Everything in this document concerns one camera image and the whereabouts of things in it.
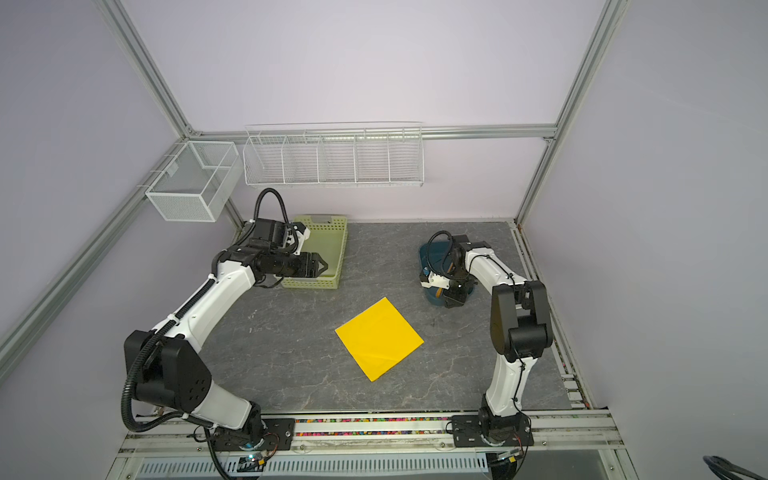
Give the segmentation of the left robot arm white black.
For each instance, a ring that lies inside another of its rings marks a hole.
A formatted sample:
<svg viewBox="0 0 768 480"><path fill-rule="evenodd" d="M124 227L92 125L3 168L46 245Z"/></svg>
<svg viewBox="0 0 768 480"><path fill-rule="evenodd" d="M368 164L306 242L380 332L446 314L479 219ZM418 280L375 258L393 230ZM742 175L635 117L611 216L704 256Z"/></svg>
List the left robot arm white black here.
<svg viewBox="0 0 768 480"><path fill-rule="evenodd" d="M261 217L267 196L281 206L280 219ZM314 279L327 271L322 256L304 248L310 229L290 221L284 204L276 189L262 190L252 219L214 256L204 283L165 321L126 338L120 415L129 431L142 433L182 419L203 427L208 442L222 433L238 448L261 447L268 432L260 406L218 385L200 352L234 303L252 288L264 287L267 278L280 284L286 278Z"/></svg>

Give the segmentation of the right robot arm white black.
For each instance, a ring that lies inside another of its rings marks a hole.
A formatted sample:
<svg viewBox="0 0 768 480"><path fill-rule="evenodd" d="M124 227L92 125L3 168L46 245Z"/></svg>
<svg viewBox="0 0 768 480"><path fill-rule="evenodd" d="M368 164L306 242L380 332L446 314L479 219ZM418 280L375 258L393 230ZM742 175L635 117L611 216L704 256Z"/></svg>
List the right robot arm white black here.
<svg viewBox="0 0 768 480"><path fill-rule="evenodd" d="M477 286L491 295L494 372L478 413L451 422L455 444L526 449L533 444L532 420L522 395L532 367L554 341L545 285L515 273L489 244L446 230L434 233L419 256L419 279L430 302L462 307Z"/></svg>

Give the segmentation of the yellow paper napkin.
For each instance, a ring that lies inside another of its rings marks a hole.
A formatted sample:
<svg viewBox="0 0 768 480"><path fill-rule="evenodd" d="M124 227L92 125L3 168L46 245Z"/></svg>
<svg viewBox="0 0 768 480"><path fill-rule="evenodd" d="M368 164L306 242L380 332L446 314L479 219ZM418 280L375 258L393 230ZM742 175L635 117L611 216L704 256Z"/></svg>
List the yellow paper napkin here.
<svg viewBox="0 0 768 480"><path fill-rule="evenodd" d="M424 344L386 297L336 328L335 333L370 382L377 381Z"/></svg>

